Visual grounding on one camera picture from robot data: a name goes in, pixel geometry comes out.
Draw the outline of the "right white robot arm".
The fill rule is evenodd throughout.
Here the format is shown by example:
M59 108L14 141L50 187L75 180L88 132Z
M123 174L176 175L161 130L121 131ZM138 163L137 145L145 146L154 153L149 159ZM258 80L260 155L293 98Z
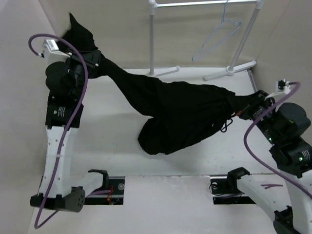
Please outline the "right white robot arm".
M278 234L310 234L312 232L312 147L301 136L310 127L305 110L297 104L285 102L285 97L274 102L260 90L250 96L237 115L252 120L243 143L253 127L258 127L272 145L269 152L276 162L274 169L263 166L285 180L291 204L278 201L262 185L255 181L245 168L234 169L227 174L226 187L230 194L246 194L273 222Z

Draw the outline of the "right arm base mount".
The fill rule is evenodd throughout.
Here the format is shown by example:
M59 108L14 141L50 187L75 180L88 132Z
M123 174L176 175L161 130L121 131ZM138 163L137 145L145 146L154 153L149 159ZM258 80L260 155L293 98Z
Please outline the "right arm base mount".
M214 205L255 204L241 192L227 176L211 176L209 191L213 195Z

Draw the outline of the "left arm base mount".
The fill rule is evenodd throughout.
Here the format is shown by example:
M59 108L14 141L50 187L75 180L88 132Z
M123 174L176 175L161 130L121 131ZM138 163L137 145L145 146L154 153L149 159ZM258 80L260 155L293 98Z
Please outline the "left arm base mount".
M87 195L84 205L123 205L125 177L109 177L104 186Z

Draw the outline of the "black trousers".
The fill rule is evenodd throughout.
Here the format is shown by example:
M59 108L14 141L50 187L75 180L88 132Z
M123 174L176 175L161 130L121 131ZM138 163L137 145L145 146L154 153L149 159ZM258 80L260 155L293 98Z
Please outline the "black trousers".
M148 117L137 139L150 155L168 155L225 132L232 118L258 96L239 96L215 85L168 83L131 74L105 56L98 65L96 77L100 76L111 78L129 104Z

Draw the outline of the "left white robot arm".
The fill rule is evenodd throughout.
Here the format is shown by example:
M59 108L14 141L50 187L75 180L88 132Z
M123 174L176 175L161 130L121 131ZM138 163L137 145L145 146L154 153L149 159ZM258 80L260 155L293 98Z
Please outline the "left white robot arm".
M43 181L36 195L31 196L32 207L47 210L80 212L87 195L94 190L105 194L109 190L107 172L89 170L71 179L71 157L76 134L80 127L86 93L85 78L93 78L98 70L101 52L81 52L81 57L68 50L45 70L49 96L46 111L48 139Z

